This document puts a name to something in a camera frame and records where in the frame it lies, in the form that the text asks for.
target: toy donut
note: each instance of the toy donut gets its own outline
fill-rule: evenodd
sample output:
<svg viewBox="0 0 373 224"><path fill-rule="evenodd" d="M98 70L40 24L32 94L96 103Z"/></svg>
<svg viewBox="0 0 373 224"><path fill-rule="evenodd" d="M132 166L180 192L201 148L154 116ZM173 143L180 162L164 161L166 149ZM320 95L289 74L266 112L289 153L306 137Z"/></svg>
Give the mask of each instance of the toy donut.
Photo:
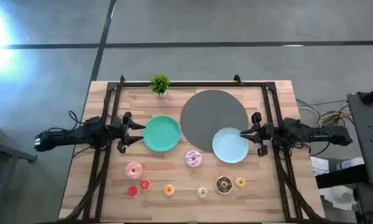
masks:
<svg viewBox="0 0 373 224"><path fill-rule="evenodd" d="M138 162L130 162L126 167L126 175L129 179L138 179L142 175L142 166Z"/></svg>
<svg viewBox="0 0 373 224"><path fill-rule="evenodd" d="M209 191L204 187L200 187L198 189L198 197L199 198L205 199L207 197L208 193L209 193Z"/></svg>
<svg viewBox="0 0 373 224"><path fill-rule="evenodd" d="M238 177L235 180L235 184L236 184L237 187L244 187L244 186L246 186L246 180L242 177Z"/></svg>
<svg viewBox="0 0 373 224"><path fill-rule="evenodd" d="M129 187L129 190L127 191L127 194L130 196L130 197L135 197L138 195L138 187L136 186L131 186Z"/></svg>
<svg viewBox="0 0 373 224"><path fill-rule="evenodd" d="M201 164L201 155L199 152L196 152L194 150L189 151L185 155L185 162L190 167L198 167Z"/></svg>
<svg viewBox="0 0 373 224"><path fill-rule="evenodd" d="M164 189L163 189L163 193L166 195L166 196L171 196L174 194L174 187L171 185L171 184L167 184Z"/></svg>
<svg viewBox="0 0 373 224"><path fill-rule="evenodd" d="M149 180L142 180L141 181L141 188L143 190L149 190L150 189L150 181Z"/></svg>
<svg viewBox="0 0 373 224"><path fill-rule="evenodd" d="M232 181L229 177L219 177L216 180L216 190L220 194L228 194L232 190Z"/></svg>

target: gray round mat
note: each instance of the gray round mat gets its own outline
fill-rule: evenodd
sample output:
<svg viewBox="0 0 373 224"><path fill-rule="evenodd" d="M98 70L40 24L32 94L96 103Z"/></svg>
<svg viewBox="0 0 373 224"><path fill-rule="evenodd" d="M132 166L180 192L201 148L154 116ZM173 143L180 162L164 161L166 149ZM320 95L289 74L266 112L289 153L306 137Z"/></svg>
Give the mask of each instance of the gray round mat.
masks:
<svg viewBox="0 0 373 224"><path fill-rule="evenodd" d="M214 135L223 128L248 129L246 109L229 93L202 91L185 103L181 112L181 130L195 147L213 152Z"/></svg>

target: purple frosted donut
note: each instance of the purple frosted donut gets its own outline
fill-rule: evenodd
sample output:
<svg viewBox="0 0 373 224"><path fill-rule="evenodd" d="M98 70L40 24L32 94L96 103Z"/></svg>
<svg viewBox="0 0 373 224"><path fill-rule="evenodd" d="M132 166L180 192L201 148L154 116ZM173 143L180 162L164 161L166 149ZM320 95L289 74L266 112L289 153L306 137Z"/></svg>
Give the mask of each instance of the purple frosted donut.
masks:
<svg viewBox="0 0 373 224"><path fill-rule="evenodd" d="M185 162L190 167L198 167L201 164L201 155L199 152L196 152L194 150L189 151L185 155Z"/></svg>

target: gray concrete floor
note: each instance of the gray concrete floor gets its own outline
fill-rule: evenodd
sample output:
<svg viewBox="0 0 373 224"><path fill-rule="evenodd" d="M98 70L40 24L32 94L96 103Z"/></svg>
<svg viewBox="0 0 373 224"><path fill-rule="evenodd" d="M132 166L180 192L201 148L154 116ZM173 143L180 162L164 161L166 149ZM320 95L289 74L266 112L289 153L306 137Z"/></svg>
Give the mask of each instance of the gray concrete floor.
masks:
<svg viewBox="0 0 373 224"><path fill-rule="evenodd" d="M0 44L97 44L110 0L0 0ZM373 0L118 0L108 42L373 40ZM0 128L25 152L34 136L80 117L96 49L0 49ZM106 49L98 80L292 80L307 103L373 89L373 46ZM318 106L322 113L343 103ZM303 122L316 115L300 111ZM354 130L350 128L356 140ZM313 152L322 144L313 145ZM20 162L0 223L55 220L73 147ZM357 143L321 157L359 156ZM332 220L345 220L339 213Z"/></svg>

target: white bottle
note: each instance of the white bottle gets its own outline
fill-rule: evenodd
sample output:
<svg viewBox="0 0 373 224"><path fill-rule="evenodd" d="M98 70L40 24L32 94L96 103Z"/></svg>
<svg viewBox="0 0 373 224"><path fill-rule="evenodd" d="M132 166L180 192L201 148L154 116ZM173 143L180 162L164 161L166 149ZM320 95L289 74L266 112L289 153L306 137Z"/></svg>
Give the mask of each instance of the white bottle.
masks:
<svg viewBox="0 0 373 224"><path fill-rule="evenodd" d="M361 164L365 164L363 158L362 157L357 157L357 158L348 159L346 161L339 162L337 164L336 168L337 168L337 170L342 170L342 169L346 169L346 168L349 168L349 167L358 166L358 165L361 165Z"/></svg>

